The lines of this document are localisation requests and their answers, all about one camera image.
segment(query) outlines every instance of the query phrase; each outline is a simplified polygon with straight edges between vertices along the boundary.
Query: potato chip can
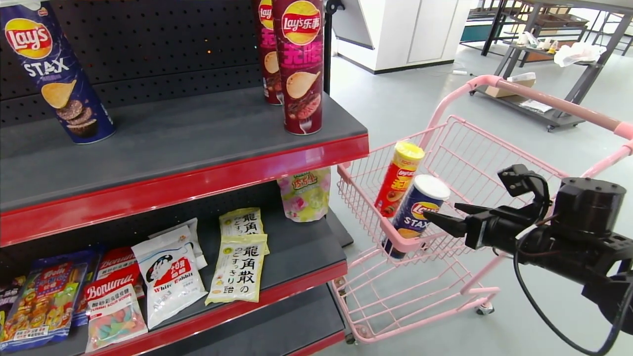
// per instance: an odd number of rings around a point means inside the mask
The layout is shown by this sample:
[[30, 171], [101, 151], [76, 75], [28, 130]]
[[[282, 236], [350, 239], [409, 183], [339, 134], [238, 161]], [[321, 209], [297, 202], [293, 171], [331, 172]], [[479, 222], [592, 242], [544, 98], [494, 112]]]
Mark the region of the potato chip can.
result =
[[393, 217], [396, 214], [422, 158], [424, 150], [416, 144], [408, 141], [396, 143], [393, 159], [373, 204], [382, 216]]
[[321, 129], [323, 0], [272, 0], [284, 93], [284, 127], [295, 135]]
[[277, 40], [273, 30], [272, 0], [253, 0], [251, 5], [255, 15], [255, 37], [257, 50], [260, 53], [261, 81], [264, 87], [264, 98], [271, 105], [281, 105], [281, 76], [277, 59]]
[[[440, 179], [427, 174], [416, 175], [413, 178], [413, 186], [393, 218], [394, 228], [405, 239], [419, 237], [430, 224], [424, 217], [424, 212], [438, 212], [450, 196], [450, 188]], [[406, 255], [392, 248], [389, 240], [383, 241], [383, 246], [391, 257], [403, 258]]]
[[114, 123], [70, 47], [51, 3], [7, 6], [0, 8], [0, 15], [9, 46], [73, 142], [94, 143], [114, 134]]

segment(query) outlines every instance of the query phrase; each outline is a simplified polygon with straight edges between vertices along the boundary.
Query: wall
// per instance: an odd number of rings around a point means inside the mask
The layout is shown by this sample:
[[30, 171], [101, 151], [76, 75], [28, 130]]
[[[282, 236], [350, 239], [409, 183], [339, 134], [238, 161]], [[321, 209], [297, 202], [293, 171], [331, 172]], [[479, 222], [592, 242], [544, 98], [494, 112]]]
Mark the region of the wall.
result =
[[339, 53], [372, 70], [453, 60], [472, 0], [361, 0], [375, 49], [339, 41]]

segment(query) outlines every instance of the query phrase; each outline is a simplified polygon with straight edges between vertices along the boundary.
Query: wire basket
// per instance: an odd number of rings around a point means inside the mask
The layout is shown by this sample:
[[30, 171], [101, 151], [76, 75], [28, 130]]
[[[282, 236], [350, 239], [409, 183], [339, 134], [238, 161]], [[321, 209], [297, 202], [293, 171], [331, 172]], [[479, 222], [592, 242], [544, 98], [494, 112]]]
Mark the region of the wire basket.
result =
[[[451, 197], [440, 213], [455, 217], [465, 216], [455, 203], [528, 204], [533, 196], [512, 198], [497, 178], [498, 170], [515, 163], [542, 175], [550, 186], [559, 186], [567, 176], [456, 116], [406, 139], [423, 147], [429, 143], [416, 174], [433, 175], [450, 188]], [[500, 258], [473, 275], [458, 260], [471, 251], [463, 238], [430, 224], [419, 238], [404, 239], [374, 207], [393, 154], [394, 144], [389, 144], [366, 158], [338, 166], [339, 194], [373, 241], [349, 264], [348, 275], [334, 281], [353, 336], [363, 342], [379, 341], [464, 310], [476, 308], [488, 314], [494, 310], [489, 302], [499, 292], [499, 288], [483, 287], [479, 280]], [[406, 245], [402, 259], [390, 257], [391, 250], [385, 250], [387, 239]], [[424, 267], [414, 279], [402, 268], [418, 264]]]

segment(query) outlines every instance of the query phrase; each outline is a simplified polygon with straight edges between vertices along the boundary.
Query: pink shopping cart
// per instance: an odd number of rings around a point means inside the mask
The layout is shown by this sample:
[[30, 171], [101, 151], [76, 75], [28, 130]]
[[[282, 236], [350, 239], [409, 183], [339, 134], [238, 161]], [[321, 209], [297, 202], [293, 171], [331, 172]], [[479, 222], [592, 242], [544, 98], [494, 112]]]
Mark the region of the pink shopping cart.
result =
[[[559, 186], [560, 179], [567, 176], [462, 118], [450, 116], [440, 123], [448, 104], [484, 85], [506, 89], [550, 105], [629, 140], [614, 154], [585, 172], [583, 177], [594, 177], [633, 153], [632, 124], [621, 123], [500, 77], [483, 75], [444, 98], [427, 129], [406, 137], [419, 143], [427, 153], [417, 174], [440, 178], [451, 189], [451, 198], [443, 204], [440, 213], [463, 217], [464, 213], [455, 209], [455, 203], [486, 207], [526, 205], [533, 196], [512, 198], [496, 178], [498, 170], [515, 163], [525, 164], [543, 176], [552, 187]], [[499, 288], [486, 288], [480, 280], [502, 261], [503, 254], [473, 274], [458, 259], [470, 251], [463, 238], [454, 238], [431, 224], [419, 238], [404, 239], [374, 207], [393, 153], [394, 145], [388, 144], [373, 150], [366, 158], [338, 166], [341, 176], [337, 184], [339, 194], [372, 238], [372, 247], [349, 263], [348, 275], [333, 281], [345, 318], [351, 326], [348, 343], [383, 340], [465, 310], [475, 309], [479, 314], [489, 314], [494, 311], [490, 302], [499, 293]], [[391, 258], [384, 248], [385, 239], [389, 239], [394, 248], [405, 252], [404, 258]], [[418, 269], [418, 278], [412, 281], [410, 273], [406, 274], [409, 278], [404, 278], [403, 269], [416, 264], [424, 264], [423, 269]]]

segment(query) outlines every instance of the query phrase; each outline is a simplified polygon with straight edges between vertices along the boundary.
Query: yellow candy bag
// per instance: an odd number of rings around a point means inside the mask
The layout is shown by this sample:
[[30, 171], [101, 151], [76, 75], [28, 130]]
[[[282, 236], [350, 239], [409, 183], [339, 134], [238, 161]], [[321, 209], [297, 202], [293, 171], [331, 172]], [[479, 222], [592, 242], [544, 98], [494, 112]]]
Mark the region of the yellow candy bag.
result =
[[[242, 208], [220, 216], [220, 231], [224, 236], [243, 236], [264, 233], [259, 208]], [[269, 254], [268, 244], [264, 245], [264, 256]]]
[[222, 236], [220, 255], [204, 304], [259, 302], [265, 234]]

